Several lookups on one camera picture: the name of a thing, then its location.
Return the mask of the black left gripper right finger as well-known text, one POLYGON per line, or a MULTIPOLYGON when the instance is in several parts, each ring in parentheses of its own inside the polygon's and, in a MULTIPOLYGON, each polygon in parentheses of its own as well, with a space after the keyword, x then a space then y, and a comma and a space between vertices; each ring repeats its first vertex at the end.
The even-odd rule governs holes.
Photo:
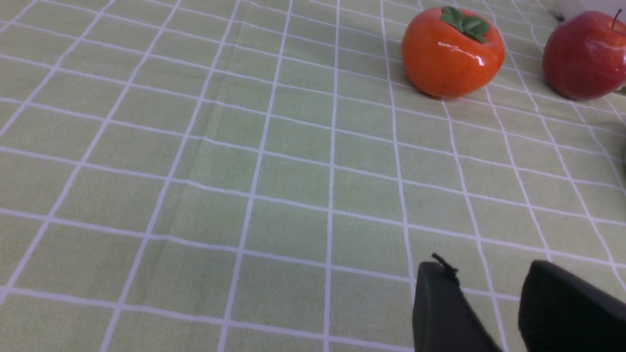
POLYGON ((623 352, 626 305, 556 264, 535 260, 522 286, 518 329, 530 352, 623 352))

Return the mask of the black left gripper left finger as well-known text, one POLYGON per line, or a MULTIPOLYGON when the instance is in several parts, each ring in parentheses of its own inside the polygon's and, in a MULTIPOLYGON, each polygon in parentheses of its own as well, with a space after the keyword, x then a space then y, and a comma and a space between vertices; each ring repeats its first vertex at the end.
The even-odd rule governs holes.
POLYGON ((413 306, 416 352, 500 352, 465 298, 458 270, 440 255, 418 267, 413 306))

